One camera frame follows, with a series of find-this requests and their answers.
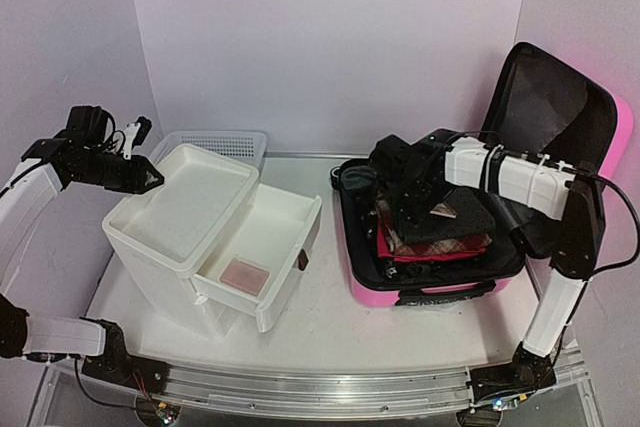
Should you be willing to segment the white drawer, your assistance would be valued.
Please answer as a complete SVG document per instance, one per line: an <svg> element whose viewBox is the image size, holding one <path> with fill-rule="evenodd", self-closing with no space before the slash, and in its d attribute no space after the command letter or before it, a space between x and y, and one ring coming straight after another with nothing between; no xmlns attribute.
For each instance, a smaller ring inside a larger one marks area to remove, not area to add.
<svg viewBox="0 0 640 427"><path fill-rule="evenodd" d="M278 321L306 270L321 219L322 199L260 184L241 217L214 248L191 282L196 292L254 318L266 333ZM219 281L234 258L269 271L258 297Z"/></svg>

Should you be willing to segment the pink hard-shell suitcase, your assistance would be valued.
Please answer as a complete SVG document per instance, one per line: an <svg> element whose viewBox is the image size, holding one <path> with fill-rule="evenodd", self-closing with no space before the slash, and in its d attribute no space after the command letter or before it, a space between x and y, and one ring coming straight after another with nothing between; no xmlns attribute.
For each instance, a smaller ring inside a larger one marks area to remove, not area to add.
<svg viewBox="0 0 640 427"><path fill-rule="evenodd" d="M527 258L587 279L606 225L602 193L633 127L620 97L516 44L479 130L390 135L332 171L353 297L454 303L502 290Z"/></svg>

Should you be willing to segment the eyeshadow palette brown shades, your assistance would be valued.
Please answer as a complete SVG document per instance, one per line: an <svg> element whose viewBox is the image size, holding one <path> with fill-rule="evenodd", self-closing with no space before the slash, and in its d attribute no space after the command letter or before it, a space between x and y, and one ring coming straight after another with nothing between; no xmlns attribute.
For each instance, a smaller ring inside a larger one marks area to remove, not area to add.
<svg viewBox="0 0 640 427"><path fill-rule="evenodd" d="M450 207L447 203L441 202L435 205L428 213L428 219L455 219L457 217L457 212Z"/></svg>

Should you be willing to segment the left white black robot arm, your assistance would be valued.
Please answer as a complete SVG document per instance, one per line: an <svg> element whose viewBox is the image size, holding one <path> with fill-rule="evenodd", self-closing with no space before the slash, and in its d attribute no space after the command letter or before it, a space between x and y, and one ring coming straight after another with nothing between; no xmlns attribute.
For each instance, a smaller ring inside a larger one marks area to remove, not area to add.
<svg viewBox="0 0 640 427"><path fill-rule="evenodd" d="M21 156L1 188L1 289L18 276L21 256L51 204L71 184L100 187L139 196L161 187L164 176L145 156L135 153L152 129L145 116L119 128L100 106L71 108L66 125L36 140ZM95 357L96 368L114 384L134 375L134 362L109 344L113 327L106 321L29 311L1 298L1 356L54 363Z"/></svg>

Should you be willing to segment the white rectangular foam box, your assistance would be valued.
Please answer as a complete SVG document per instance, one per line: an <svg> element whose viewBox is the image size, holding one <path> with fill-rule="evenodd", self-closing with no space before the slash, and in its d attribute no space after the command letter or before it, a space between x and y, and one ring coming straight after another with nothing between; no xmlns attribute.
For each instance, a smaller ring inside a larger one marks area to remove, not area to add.
<svg viewBox="0 0 640 427"><path fill-rule="evenodd" d="M191 144L174 148L157 169L163 185L124 198L103 230L158 314L205 338L222 338L238 313L197 293L192 278L239 225L259 171Z"/></svg>

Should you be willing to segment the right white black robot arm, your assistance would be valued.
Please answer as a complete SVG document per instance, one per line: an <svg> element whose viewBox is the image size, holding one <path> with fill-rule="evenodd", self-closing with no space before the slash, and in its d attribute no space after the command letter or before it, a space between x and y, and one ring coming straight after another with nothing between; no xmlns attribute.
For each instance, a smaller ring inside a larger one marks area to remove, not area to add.
<svg viewBox="0 0 640 427"><path fill-rule="evenodd" d="M418 233L435 227L433 208L460 192L478 203L515 202L556 222L551 277L511 361L471 371L476 402L532 394L555 384L550 354L572 320L595 266L606 228L601 177L545 154L508 151L440 129L409 145L390 135L369 157L375 185L361 204L380 196L395 226Z"/></svg>

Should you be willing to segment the pink square compact case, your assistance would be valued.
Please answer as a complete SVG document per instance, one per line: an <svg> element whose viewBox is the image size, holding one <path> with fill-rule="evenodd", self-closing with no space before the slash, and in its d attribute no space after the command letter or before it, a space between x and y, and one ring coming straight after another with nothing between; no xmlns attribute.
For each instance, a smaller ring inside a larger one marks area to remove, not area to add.
<svg viewBox="0 0 640 427"><path fill-rule="evenodd" d="M238 291L258 297L269 277L268 270L234 257L220 275L219 281Z"/></svg>

